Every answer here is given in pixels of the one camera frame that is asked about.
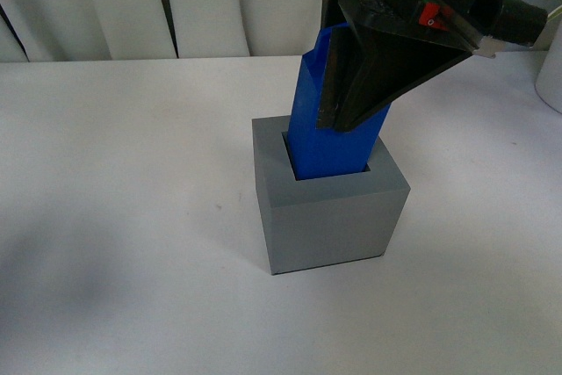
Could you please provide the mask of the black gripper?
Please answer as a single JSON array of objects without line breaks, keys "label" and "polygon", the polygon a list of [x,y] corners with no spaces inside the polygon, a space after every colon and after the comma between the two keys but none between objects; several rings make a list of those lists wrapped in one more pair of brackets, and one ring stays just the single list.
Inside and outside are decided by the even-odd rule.
[{"label": "black gripper", "polygon": [[533,46],[546,22],[523,0],[322,0],[333,27],[315,126],[352,132],[471,54]]}]

